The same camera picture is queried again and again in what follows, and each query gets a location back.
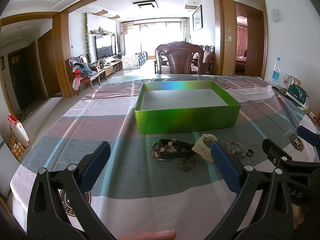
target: shopping bag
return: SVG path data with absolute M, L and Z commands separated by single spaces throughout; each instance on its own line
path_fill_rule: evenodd
M 22 124 L 11 114 L 8 114 L 8 120 L 13 136 L 15 136 L 15 138 L 23 145 L 23 147 L 28 147 L 29 137 Z

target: plastic bottle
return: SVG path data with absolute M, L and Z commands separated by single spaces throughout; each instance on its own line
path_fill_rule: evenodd
M 276 86 L 278 85 L 279 81 L 279 74 L 280 74 L 280 58 L 277 57 L 277 61 L 275 63 L 275 66 L 273 68 L 273 74 L 272 74 L 272 80 L 271 80 L 271 85 Z

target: tv screen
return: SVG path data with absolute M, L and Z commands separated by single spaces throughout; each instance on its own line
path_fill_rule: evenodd
M 116 37 L 110 35 L 96 36 L 97 59 L 103 59 L 116 54 Z

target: plaid tablecloth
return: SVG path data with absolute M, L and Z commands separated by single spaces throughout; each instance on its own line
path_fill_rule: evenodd
M 143 82 L 178 80 L 216 82 L 241 104 L 236 125 L 203 132 L 139 135 L 134 110 Z M 196 156 L 195 168 L 182 171 L 180 159 L 161 162 L 153 158 L 153 143 L 173 137 L 194 143 L 203 133 L 211 133 L 222 144 L 237 140 L 252 149 L 253 157 L 241 159 L 243 164 L 272 171 L 274 166 L 261 148 L 266 138 L 293 160 L 319 161 L 315 149 L 304 140 L 303 151 L 290 143 L 289 136 L 299 125 L 316 132 L 302 111 L 258 78 L 189 77 L 107 84 L 87 94 L 49 129 L 18 168 L 11 188 L 27 210 L 39 168 L 65 169 L 108 141 L 111 158 L 91 191 L 91 206 L 111 233 L 121 237 L 145 230 L 176 229 L 177 239 L 203 240 L 226 213 L 235 194 L 228 190 L 214 164 Z M 69 218 L 80 228 L 75 217 Z

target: iridescent green box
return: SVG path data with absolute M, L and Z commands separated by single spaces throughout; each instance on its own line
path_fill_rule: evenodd
M 235 125 L 240 104 L 212 81 L 144 83 L 135 116 L 140 134 L 214 130 Z

